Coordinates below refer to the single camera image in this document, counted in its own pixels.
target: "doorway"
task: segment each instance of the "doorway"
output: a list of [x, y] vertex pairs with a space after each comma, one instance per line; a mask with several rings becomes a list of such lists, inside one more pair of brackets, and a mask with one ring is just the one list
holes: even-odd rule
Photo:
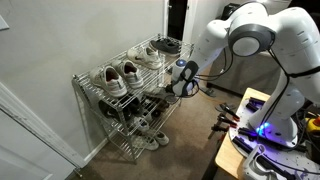
[[182, 40], [188, 0], [169, 0], [168, 36]]

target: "white sneaker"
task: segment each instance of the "white sneaker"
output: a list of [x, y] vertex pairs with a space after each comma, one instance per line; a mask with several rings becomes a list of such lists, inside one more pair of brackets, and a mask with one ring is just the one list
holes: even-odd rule
[[122, 77], [111, 66], [93, 69], [89, 76], [92, 84], [101, 87], [113, 97], [122, 97], [127, 93]]
[[131, 88], [137, 89], [143, 86], [140, 70], [131, 61], [116, 60], [112, 63], [112, 67], [127, 81]]
[[162, 66], [158, 51], [147, 48], [131, 48], [127, 51], [127, 57], [132, 62], [145, 66], [149, 69], [159, 69]]
[[154, 151], [159, 148], [157, 141], [148, 136], [132, 136], [132, 146], [135, 148], [146, 148]]
[[169, 143], [169, 138], [161, 131], [156, 131], [154, 129], [150, 129], [146, 132], [148, 136], [154, 136], [154, 138], [158, 141], [158, 143], [162, 146], [165, 146]]
[[141, 117], [135, 117], [134, 124], [138, 126], [138, 130], [141, 132], [146, 132], [150, 129], [149, 123]]

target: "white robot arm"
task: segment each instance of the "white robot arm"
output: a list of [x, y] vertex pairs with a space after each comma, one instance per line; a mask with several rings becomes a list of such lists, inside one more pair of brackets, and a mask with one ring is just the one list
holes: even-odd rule
[[249, 123], [258, 131], [264, 127], [259, 131], [260, 136], [294, 147], [297, 126], [290, 116], [301, 108], [304, 97], [320, 105], [320, 45], [316, 24], [302, 8], [289, 8], [269, 16], [260, 3], [244, 4], [228, 20], [213, 20], [207, 25], [185, 68], [178, 73], [180, 76], [172, 78], [173, 92], [186, 96], [193, 78], [227, 46], [237, 56], [269, 50], [276, 59], [282, 69], [277, 87]]

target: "floor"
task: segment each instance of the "floor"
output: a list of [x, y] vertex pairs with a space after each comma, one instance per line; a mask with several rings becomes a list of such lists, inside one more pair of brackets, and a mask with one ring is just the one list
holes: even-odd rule
[[114, 145], [107, 144], [81, 170], [82, 179], [201, 179], [221, 136], [221, 133], [216, 133], [208, 140], [210, 128], [219, 114], [215, 106], [227, 102], [237, 107], [241, 100], [219, 90], [215, 90], [215, 94], [217, 97], [211, 98], [199, 92], [193, 98], [183, 99], [181, 107], [173, 112], [161, 129], [170, 139], [167, 146], [143, 151], [137, 165], [134, 165], [119, 156]]

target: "table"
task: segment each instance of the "table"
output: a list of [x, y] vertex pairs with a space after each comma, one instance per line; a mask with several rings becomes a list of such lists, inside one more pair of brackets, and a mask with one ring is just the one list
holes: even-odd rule
[[[241, 103], [250, 97], [266, 101], [270, 96], [252, 88], [247, 88]], [[245, 158], [233, 147], [229, 133], [227, 133], [215, 158], [216, 165], [234, 178], [243, 179], [242, 163], [244, 160]]]

